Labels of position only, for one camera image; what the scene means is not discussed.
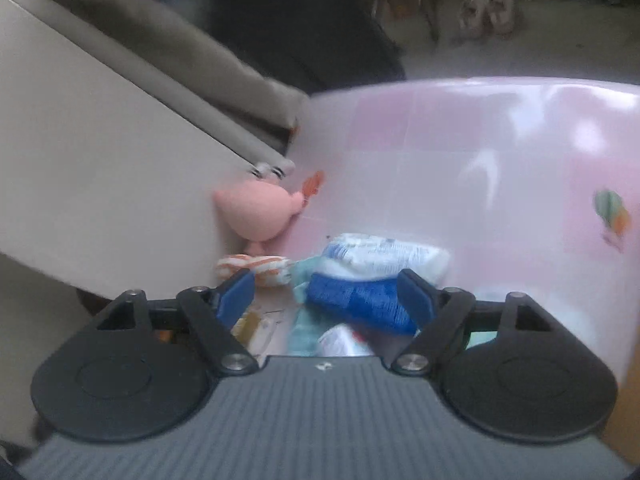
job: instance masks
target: white slippers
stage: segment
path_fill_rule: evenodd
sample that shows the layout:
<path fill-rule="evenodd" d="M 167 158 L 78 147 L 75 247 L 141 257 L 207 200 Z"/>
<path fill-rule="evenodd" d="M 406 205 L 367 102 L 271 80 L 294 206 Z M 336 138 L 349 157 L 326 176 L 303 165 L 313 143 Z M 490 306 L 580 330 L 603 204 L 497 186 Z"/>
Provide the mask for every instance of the white slippers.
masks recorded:
<path fill-rule="evenodd" d="M 458 11 L 460 33 L 464 40 L 478 40 L 491 24 L 496 34 L 513 32 L 516 22 L 514 0 L 465 0 Z"/>
<path fill-rule="evenodd" d="M 458 11 L 460 33 L 464 40 L 478 40 L 484 36 L 489 0 L 465 0 Z"/>
<path fill-rule="evenodd" d="M 514 0 L 489 0 L 489 19 L 496 34 L 511 34 L 516 25 L 516 4 Z"/>

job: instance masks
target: metal screw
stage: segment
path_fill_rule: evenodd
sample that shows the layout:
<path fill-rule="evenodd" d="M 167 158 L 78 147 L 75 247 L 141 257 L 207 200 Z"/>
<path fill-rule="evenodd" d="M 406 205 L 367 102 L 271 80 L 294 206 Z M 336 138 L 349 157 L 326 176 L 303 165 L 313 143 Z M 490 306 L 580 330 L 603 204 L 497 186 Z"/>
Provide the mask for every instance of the metal screw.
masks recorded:
<path fill-rule="evenodd" d="M 404 354 L 398 358 L 398 365 L 408 372 L 419 372 L 429 365 L 429 360 L 420 354 Z"/>
<path fill-rule="evenodd" d="M 222 358 L 223 367 L 235 372 L 247 369 L 253 362 L 254 360 L 245 354 L 227 354 Z"/>

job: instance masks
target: wooden surface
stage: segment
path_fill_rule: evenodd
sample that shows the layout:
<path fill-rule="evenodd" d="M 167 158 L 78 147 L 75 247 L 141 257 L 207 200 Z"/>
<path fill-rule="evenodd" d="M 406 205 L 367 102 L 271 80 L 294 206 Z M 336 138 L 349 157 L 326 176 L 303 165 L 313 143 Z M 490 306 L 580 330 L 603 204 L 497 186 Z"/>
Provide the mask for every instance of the wooden surface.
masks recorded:
<path fill-rule="evenodd" d="M 640 464 L 640 342 L 602 439 L 628 462 Z"/>

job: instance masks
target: orange striped toy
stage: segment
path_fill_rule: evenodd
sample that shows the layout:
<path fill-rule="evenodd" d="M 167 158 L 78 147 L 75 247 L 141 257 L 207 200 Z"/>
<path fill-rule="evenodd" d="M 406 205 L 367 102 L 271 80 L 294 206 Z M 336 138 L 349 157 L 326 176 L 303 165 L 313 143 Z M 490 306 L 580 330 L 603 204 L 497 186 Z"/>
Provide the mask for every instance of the orange striped toy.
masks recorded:
<path fill-rule="evenodd" d="M 290 261 L 284 256 L 230 254 L 218 261 L 216 274 L 221 280 L 226 280 L 240 269 L 251 269 L 256 286 L 279 286 L 290 282 L 289 267 Z"/>

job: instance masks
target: balloon sticker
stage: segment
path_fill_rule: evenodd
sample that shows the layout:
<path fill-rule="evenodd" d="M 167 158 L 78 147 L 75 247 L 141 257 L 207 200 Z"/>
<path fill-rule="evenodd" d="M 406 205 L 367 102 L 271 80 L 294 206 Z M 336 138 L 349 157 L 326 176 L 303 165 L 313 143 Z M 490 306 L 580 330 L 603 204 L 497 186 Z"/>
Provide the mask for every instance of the balloon sticker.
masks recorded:
<path fill-rule="evenodd" d="M 631 227 L 631 215 L 625 209 L 622 197 L 609 189 L 600 190 L 593 196 L 593 207 L 604 222 L 602 238 L 622 252 L 624 235 Z"/>

